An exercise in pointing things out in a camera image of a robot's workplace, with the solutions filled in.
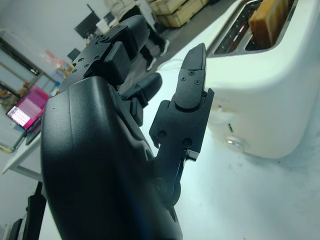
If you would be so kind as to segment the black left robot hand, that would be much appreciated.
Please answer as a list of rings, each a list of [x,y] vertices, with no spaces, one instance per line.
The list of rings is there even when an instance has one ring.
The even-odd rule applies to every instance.
[[[63,240],[181,240],[175,204],[187,160],[202,148],[214,92],[205,89],[206,47],[188,51],[171,100],[149,135],[143,109],[162,85],[153,73],[119,94],[149,28],[132,16],[92,40],[45,106],[41,173]]]

